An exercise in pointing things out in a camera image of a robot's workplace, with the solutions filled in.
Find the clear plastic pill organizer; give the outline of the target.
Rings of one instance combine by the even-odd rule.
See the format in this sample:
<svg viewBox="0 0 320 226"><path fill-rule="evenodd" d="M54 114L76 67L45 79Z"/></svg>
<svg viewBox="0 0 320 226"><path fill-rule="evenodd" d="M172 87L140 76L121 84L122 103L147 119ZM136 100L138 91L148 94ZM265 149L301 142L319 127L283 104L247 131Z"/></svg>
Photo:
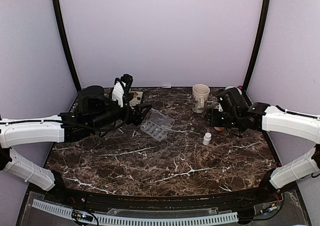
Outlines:
<svg viewBox="0 0 320 226"><path fill-rule="evenodd" d="M167 137L175 120L162 112L153 110L150 117L140 126L142 132L161 142Z"/></svg>

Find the small white pill bottle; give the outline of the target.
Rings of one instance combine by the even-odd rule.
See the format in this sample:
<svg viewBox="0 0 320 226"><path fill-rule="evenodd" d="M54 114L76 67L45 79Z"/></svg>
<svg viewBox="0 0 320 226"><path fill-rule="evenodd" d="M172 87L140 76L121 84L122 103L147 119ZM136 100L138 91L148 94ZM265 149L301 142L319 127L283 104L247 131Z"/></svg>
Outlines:
<svg viewBox="0 0 320 226"><path fill-rule="evenodd" d="M202 141L203 145L209 145L211 138L212 138L212 135L209 132L205 133Z"/></svg>

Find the orange pill bottle grey cap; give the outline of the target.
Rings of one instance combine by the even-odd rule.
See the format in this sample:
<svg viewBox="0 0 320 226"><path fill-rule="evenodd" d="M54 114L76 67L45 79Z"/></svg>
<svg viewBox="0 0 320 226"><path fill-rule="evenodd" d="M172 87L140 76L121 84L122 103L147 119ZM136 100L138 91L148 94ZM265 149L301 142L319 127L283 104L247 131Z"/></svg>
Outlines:
<svg viewBox="0 0 320 226"><path fill-rule="evenodd" d="M222 132L224 131L223 127L214 127L215 131Z"/></svg>

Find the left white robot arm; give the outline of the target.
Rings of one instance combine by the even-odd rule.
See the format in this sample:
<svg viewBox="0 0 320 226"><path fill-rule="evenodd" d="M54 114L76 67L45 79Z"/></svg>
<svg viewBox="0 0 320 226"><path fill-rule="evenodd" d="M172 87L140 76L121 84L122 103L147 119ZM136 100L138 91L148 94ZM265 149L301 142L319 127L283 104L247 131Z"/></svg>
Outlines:
<svg viewBox="0 0 320 226"><path fill-rule="evenodd" d="M101 86L89 86L79 91L78 105L73 112L45 118L0 121L0 169L32 183L60 204L71 199L70 192L58 172L45 169L21 156L13 149L16 145L40 142L77 142L97 132L104 136L118 129L115 125L141 125L150 104L130 105L133 94L124 82L117 82L111 97L104 95Z"/></svg>

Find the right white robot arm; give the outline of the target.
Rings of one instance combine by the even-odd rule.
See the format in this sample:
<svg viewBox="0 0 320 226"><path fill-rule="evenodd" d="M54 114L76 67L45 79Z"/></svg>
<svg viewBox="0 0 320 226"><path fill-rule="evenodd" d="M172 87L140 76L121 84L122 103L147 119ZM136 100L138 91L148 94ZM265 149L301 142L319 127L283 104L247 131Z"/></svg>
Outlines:
<svg viewBox="0 0 320 226"><path fill-rule="evenodd" d="M307 153L292 162L268 172L255 192L260 203L273 197L276 189L302 179L320 170L320 117L272 106L268 103L248 105L238 88L231 87L217 94L219 108L208 108L205 113L207 126L279 132L313 142Z"/></svg>

